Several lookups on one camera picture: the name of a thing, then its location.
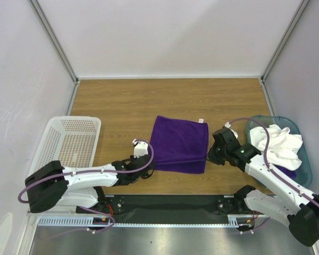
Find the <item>wooden tabletop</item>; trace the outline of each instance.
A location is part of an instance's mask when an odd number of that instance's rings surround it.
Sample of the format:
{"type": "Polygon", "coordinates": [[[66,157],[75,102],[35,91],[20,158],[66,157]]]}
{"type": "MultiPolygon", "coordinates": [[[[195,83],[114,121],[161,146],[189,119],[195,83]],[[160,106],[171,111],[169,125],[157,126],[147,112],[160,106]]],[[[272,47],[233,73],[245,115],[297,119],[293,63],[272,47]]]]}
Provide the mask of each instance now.
{"type": "MultiPolygon", "coordinates": [[[[150,140],[158,115],[198,121],[211,134],[238,117],[269,115],[258,79],[82,80],[72,115],[102,121],[94,166],[129,158],[132,140],[150,140]]],[[[246,122],[232,126],[246,140],[246,122]]],[[[113,194],[233,194],[244,185],[269,190],[236,167],[207,162],[204,174],[155,171],[149,179],[128,186],[104,187],[113,194]]]]}

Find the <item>empty plastic basket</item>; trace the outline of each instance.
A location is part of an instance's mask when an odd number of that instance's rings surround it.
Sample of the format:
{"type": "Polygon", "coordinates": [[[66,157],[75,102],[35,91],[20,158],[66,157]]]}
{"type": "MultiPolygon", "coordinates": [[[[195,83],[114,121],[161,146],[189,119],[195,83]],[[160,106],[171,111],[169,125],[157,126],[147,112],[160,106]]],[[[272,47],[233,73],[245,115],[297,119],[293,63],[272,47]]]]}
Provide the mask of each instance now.
{"type": "Polygon", "coordinates": [[[101,121],[95,117],[61,116],[49,120],[30,173],[53,160],[62,166],[90,167],[93,164],[101,121]]]}
{"type": "MultiPolygon", "coordinates": [[[[281,116],[272,117],[272,116],[262,116],[262,115],[256,115],[256,116],[253,116],[252,118],[259,120],[266,127],[269,127],[272,124],[276,124],[281,129],[289,127],[289,129],[291,130],[290,132],[291,134],[300,134],[298,126],[288,118],[281,117],[281,116]]],[[[259,126],[257,123],[253,121],[247,121],[246,129],[247,129],[247,140],[249,143],[250,143],[249,131],[252,128],[255,128],[257,126],[259,126]]],[[[312,177],[312,171],[309,165],[309,161],[308,161],[308,157],[307,157],[306,149],[304,145],[302,145],[302,147],[299,149],[297,155],[299,159],[302,161],[302,164],[296,170],[297,177],[294,178],[293,180],[307,188],[312,183],[313,177],[312,177]]]]}

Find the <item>teal basket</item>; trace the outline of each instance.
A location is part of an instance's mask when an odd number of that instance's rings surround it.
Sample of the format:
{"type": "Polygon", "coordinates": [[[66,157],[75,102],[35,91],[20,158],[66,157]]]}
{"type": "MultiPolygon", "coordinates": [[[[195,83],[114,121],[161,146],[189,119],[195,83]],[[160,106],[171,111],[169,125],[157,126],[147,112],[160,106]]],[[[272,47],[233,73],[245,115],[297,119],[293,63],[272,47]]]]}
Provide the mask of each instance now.
{"type": "MultiPolygon", "coordinates": [[[[300,134],[298,126],[288,118],[281,117],[281,116],[272,117],[272,116],[262,116],[262,115],[256,115],[256,116],[253,116],[252,118],[260,121],[267,128],[272,124],[276,124],[281,129],[288,127],[291,130],[290,134],[300,134]]],[[[247,121],[247,123],[246,123],[247,140],[249,143],[250,143],[249,131],[252,128],[255,128],[257,126],[259,126],[259,124],[255,123],[253,121],[247,121]]],[[[297,155],[298,155],[299,159],[302,161],[302,164],[296,170],[297,177],[293,178],[293,180],[295,182],[297,182],[298,184],[307,188],[312,183],[313,176],[312,176],[312,170],[311,170],[310,165],[309,165],[309,161],[308,161],[308,157],[307,157],[307,153],[306,153],[306,149],[305,149],[304,144],[299,149],[297,155]]]]}

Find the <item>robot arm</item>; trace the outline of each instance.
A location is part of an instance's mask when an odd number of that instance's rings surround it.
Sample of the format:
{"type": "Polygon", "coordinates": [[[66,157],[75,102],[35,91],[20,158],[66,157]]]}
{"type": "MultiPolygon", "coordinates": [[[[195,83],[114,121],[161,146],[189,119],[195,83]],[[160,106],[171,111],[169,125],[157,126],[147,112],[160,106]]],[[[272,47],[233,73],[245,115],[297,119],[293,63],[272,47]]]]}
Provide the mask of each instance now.
{"type": "Polygon", "coordinates": [[[230,129],[224,127],[214,132],[213,138],[215,142],[207,160],[218,165],[228,161],[263,183],[278,197],[273,198],[254,187],[245,186],[237,192],[237,196],[242,197],[247,207],[279,221],[299,242],[312,246],[319,239],[319,208],[303,195],[319,203],[319,194],[294,182],[274,165],[270,164],[267,168],[261,152],[249,143],[241,146],[230,129]]]}
{"type": "Polygon", "coordinates": [[[98,209],[96,207],[100,206],[101,209],[106,201],[102,186],[128,185],[136,182],[138,178],[147,179],[152,175],[155,163],[150,162],[148,144],[133,141],[133,145],[133,156],[129,159],[114,161],[104,166],[63,167],[57,160],[37,170],[25,180],[26,187],[48,176],[59,175],[59,177],[27,190],[30,211],[41,213],[54,206],[77,206],[77,209],[80,207],[98,209]]]}

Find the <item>purple cloth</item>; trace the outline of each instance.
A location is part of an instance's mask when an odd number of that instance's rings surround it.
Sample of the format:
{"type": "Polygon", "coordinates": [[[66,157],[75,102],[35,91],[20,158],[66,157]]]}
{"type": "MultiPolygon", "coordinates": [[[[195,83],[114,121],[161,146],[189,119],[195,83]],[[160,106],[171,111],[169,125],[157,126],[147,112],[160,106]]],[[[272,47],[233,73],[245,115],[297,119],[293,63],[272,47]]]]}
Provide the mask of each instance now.
{"type": "Polygon", "coordinates": [[[208,141],[207,123],[158,116],[150,140],[154,147],[155,169],[204,173],[208,141]]]}
{"type": "Polygon", "coordinates": [[[296,171],[288,170],[287,168],[284,168],[283,166],[275,165],[277,169],[279,169],[281,172],[283,172],[285,175],[290,177],[291,179],[295,179],[297,177],[296,171]]]}

